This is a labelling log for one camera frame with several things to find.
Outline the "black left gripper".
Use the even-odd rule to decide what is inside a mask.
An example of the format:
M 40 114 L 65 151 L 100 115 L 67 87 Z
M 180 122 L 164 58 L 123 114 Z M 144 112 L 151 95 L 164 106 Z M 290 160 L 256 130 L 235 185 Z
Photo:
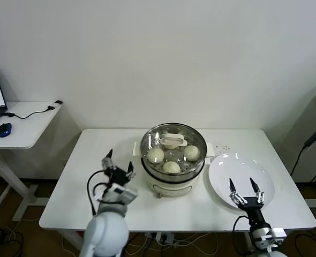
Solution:
M 127 172 L 120 168 L 116 168 L 112 161 L 112 153 L 113 150 L 111 149 L 102 159 L 102 168 L 106 171 L 106 176 L 109 178 L 108 184 L 124 186 L 136 175 L 133 164 L 131 161 L 129 162 Z

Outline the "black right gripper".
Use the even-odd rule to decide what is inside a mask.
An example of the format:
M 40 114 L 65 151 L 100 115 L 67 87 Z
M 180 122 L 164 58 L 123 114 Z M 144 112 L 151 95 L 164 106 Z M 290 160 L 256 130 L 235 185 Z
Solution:
M 245 197 L 243 198 L 235 188 L 235 185 L 231 178 L 229 178 L 229 188 L 230 188 L 230 199 L 239 209 L 245 211 L 249 218 L 250 224 L 258 224 L 264 222 L 264 217 L 262 215 L 261 209 L 264 205 L 265 195 L 258 186 L 258 184 L 250 178 L 252 188 L 255 192 L 256 197 Z

